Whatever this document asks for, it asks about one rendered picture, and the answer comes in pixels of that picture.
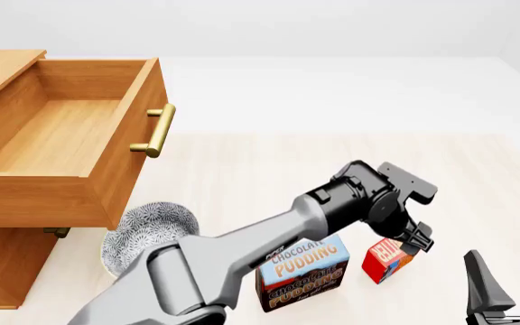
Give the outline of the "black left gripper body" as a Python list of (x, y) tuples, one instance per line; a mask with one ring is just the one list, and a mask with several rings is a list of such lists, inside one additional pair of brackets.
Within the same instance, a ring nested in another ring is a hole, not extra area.
[(413, 221), (410, 221), (401, 235), (401, 243), (411, 243), (419, 247), (419, 252), (428, 252), (434, 244), (431, 234), (432, 229), (427, 224), (422, 222), (415, 224)]

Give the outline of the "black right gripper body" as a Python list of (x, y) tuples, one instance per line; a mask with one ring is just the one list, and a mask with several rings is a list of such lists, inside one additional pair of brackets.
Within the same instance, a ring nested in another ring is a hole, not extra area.
[(507, 316), (513, 305), (478, 305), (467, 307), (468, 325), (520, 325), (520, 316)]

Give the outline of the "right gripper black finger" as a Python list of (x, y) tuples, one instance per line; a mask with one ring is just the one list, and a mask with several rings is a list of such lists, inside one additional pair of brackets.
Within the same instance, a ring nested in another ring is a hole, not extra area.
[(463, 259), (469, 290), (467, 311), (508, 311), (515, 307), (477, 250), (468, 251)]

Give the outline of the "red butter box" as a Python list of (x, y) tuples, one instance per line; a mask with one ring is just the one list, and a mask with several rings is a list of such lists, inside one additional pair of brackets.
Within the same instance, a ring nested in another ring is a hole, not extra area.
[(405, 253), (402, 245), (397, 240), (384, 238), (367, 250), (362, 269), (374, 283), (380, 284), (414, 259), (415, 254)]

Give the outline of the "open wooden drawer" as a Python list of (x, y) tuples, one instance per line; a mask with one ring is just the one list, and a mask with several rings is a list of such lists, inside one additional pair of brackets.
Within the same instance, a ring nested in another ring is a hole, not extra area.
[(158, 59), (38, 60), (29, 69), (45, 102), (0, 151), (0, 212), (12, 228), (119, 224), (145, 144), (170, 104)]

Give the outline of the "chocolate pudding box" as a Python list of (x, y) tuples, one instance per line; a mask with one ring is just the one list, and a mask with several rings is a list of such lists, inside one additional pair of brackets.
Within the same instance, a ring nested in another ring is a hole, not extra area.
[(255, 291), (264, 312), (275, 311), (340, 286), (350, 254), (339, 235), (303, 239), (255, 270)]

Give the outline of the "patterned grey-white bowl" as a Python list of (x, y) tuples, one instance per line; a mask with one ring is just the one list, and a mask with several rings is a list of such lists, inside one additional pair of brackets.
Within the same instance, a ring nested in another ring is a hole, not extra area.
[(101, 261), (117, 278), (146, 248), (199, 233), (198, 220), (184, 206), (172, 202), (147, 203), (128, 210), (116, 229), (106, 233)]

